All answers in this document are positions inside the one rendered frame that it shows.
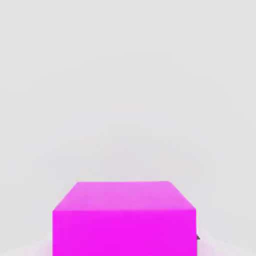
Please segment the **small magenta cube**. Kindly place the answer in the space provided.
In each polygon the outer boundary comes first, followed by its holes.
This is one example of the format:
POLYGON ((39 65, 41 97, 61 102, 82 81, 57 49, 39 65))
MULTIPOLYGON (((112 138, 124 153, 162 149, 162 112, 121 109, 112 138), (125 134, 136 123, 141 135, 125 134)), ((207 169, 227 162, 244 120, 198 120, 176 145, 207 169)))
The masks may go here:
POLYGON ((196 208, 168 181, 78 182, 52 212, 52 256, 197 256, 196 208))

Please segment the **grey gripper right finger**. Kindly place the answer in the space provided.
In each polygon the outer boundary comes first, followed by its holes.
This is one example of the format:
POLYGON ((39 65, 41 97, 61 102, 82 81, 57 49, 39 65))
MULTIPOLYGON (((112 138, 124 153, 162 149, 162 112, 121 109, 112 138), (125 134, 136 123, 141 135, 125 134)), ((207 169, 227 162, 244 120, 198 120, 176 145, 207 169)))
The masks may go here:
POLYGON ((197 256, 225 256, 210 233, 204 227, 203 222, 199 218, 196 224, 197 236, 197 256))

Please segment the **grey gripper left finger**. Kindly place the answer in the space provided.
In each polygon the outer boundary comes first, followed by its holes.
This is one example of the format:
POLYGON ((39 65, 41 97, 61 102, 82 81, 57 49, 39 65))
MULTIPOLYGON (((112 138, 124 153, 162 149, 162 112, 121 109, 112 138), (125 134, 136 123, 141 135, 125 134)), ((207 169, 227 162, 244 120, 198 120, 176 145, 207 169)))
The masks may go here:
POLYGON ((26 246, 21 256, 53 256, 52 233, 49 233, 41 241, 26 246))

